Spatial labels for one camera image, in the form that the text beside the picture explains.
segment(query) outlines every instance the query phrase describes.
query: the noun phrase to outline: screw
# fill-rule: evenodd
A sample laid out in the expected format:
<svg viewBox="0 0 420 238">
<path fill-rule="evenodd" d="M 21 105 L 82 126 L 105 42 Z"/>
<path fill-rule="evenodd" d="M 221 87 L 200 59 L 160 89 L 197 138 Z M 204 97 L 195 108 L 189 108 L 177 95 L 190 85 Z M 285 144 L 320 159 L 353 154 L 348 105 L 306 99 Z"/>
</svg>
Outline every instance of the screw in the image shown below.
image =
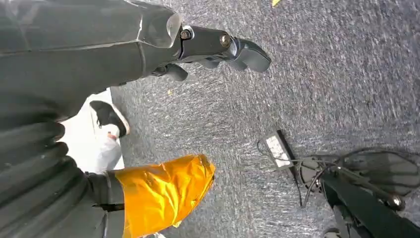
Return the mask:
<svg viewBox="0 0 420 238">
<path fill-rule="evenodd" d="M 220 43 L 222 44 L 223 47 L 228 48 L 230 46 L 230 36 L 229 35 L 222 35 L 220 37 Z"/>
<path fill-rule="evenodd" d="M 182 40 L 189 40 L 189 39 L 191 39 L 191 32 L 189 30 L 182 30 L 181 31 L 181 39 Z"/>
<path fill-rule="evenodd" d="M 400 198 L 399 197 L 394 197 L 393 198 L 393 200 L 392 200 L 393 202 L 394 202 L 394 204 L 395 205 L 397 205 L 397 206 L 399 206 L 399 205 L 401 205 L 401 200 L 400 200 Z"/>
</svg>

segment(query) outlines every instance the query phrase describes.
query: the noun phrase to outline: white pants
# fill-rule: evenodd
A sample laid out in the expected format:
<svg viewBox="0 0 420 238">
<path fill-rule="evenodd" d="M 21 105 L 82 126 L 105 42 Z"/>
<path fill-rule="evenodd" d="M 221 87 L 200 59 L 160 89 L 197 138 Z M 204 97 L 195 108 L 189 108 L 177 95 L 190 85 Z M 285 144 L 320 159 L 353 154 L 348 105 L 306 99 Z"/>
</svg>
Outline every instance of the white pants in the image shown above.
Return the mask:
<svg viewBox="0 0 420 238">
<path fill-rule="evenodd" d="M 121 158 L 121 146 L 108 136 L 102 136 L 98 142 L 99 153 L 96 158 L 95 173 L 101 174 L 115 168 Z"/>
</svg>

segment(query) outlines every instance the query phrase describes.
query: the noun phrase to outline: charger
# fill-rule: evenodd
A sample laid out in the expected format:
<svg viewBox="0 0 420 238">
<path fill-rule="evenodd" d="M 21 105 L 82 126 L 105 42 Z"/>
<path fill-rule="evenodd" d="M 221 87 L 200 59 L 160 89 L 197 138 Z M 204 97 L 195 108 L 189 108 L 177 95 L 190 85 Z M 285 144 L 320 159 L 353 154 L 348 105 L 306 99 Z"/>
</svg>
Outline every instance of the charger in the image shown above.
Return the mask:
<svg viewBox="0 0 420 238">
<path fill-rule="evenodd" d="M 293 169 L 295 157 L 280 130 L 266 136 L 264 143 L 270 152 L 271 160 L 280 171 Z"/>
</svg>

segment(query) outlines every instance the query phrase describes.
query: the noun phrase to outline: orange plastic bag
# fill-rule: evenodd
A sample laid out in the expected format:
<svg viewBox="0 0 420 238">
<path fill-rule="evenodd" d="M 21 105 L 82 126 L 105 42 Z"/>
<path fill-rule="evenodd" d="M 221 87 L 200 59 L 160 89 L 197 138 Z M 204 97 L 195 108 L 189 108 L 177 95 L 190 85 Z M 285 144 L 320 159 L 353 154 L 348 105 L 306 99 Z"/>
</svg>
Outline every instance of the orange plastic bag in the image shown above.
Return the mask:
<svg viewBox="0 0 420 238">
<path fill-rule="evenodd" d="M 150 235 L 183 220 L 211 187 L 214 170 L 205 155 L 189 155 L 114 171 L 124 191 L 123 238 Z"/>
</svg>

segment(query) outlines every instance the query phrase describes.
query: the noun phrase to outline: black shoe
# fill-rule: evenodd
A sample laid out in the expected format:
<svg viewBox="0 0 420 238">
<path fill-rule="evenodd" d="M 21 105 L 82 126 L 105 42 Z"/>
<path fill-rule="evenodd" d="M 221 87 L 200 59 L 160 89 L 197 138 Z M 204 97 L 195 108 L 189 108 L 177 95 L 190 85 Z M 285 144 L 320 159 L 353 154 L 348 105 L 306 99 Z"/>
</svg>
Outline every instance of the black shoe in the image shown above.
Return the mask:
<svg viewBox="0 0 420 238">
<path fill-rule="evenodd" d="M 96 112 L 99 127 L 109 124 L 116 125 L 119 129 L 120 138 L 130 133 L 130 126 L 128 125 L 127 119 L 125 119 L 114 105 L 103 101 L 91 101 L 89 105 Z"/>
</svg>

